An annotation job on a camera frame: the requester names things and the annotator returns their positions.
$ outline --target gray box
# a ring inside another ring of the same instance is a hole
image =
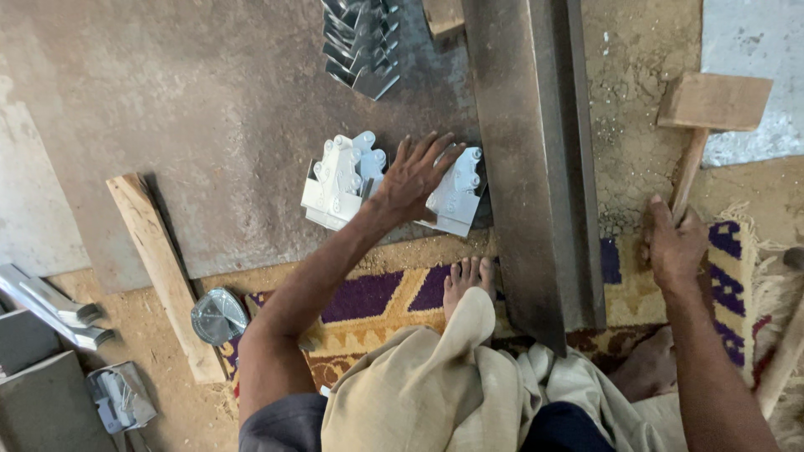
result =
[[[0,379],[0,445],[8,452],[116,452],[74,351]]]
[[[62,351],[61,342],[45,322],[29,310],[0,315],[0,378]]]

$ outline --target person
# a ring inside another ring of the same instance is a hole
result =
[[[425,327],[398,332],[329,399],[319,395],[300,336],[383,236],[407,221],[434,220],[425,201],[466,148],[448,149],[453,140],[432,132],[413,146],[407,136],[377,193],[248,326],[238,347],[240,450],[669,450],[654,428],[661,426],[633,408],[645,401],[631,402],[658,399],[649,397],[676,380],[689,450],[777,450],[697,283],[707,229],[692,210],[676,228],[658,195],[649,202],[650,262],[670,326],[611,378],[571,349],[561,359],[536,344],[514,360],[482,345],[493,327],[494,270],[473,257],[445,279],[443,337]]]

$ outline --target metal plate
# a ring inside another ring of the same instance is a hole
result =
[[[193,330],[202,341],[219,347],[243,334],[248,325],[245,308],[231,292],[216,287],[190,312]]]
[[[565,331],[605,326],[580,3],[464,16],[508,314],[563,355]]]

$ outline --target beige cloth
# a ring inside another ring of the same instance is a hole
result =
[[[617,451],[683,450],[667,444],[674,435],[644,421],[581,353],[568,349],[567,358],[556,359],[536,344],[514,360],[480,345],[494,322],[488,294],[472,288],[443,336],[427,327],[397,331],[332,388],[322,449],[515,451],[542,405],[567,401]]]

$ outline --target wooden plank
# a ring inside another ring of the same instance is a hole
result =
[[[193,331],[190,311],[195,305],[195,295],[178,262],[173,242],[165,232],[162,216],[148,195],[145,181],[137,173],[131,173],[109,179],[106,185],[162,300],[178,343],[190,362],[195,383],[225,381],[226,373],[215,349]]]
[[[425,18],[433,41],[463,33],[461,0],[422,0],[421,4],[425,9]]]

